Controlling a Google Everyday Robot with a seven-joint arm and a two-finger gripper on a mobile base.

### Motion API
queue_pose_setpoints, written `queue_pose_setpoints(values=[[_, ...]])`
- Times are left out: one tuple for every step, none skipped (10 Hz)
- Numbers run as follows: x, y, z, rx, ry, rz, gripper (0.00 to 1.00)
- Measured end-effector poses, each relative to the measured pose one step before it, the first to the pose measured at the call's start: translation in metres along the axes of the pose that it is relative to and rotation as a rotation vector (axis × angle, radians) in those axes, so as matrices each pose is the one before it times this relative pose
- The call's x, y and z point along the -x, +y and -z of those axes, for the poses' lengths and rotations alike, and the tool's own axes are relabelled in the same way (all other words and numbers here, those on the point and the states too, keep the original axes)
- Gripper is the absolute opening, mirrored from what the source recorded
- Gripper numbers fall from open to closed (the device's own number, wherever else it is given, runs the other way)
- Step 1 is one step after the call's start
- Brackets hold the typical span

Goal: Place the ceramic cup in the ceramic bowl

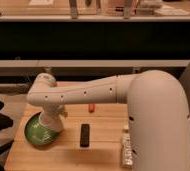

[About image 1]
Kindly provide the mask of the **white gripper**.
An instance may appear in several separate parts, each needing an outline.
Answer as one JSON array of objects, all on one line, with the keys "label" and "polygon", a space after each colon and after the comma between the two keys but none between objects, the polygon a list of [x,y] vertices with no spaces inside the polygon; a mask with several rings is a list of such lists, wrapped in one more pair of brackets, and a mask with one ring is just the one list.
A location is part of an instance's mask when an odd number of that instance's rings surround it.
[{"label": "white gripper", "polygon": [[60,116],[66,117],[67,115],[68,113],[64,105],[49,105],[43,108],[39,116],[39,123],[52,131],[61,132],[64,126]]}]

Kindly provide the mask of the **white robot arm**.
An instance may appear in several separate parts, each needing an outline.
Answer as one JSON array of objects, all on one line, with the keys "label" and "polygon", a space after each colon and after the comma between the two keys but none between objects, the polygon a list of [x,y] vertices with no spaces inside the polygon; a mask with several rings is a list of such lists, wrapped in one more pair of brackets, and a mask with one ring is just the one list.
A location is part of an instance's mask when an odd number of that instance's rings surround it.
[{"label": "white robot arm", "polygon": [[149,70],[67,87],[41,73],[27,101],[43,109],[39,121],[57,132],[61,105],[123,103],[129,116],[133,171],[190,171],[187,96],[179,80],[167,72]]}]

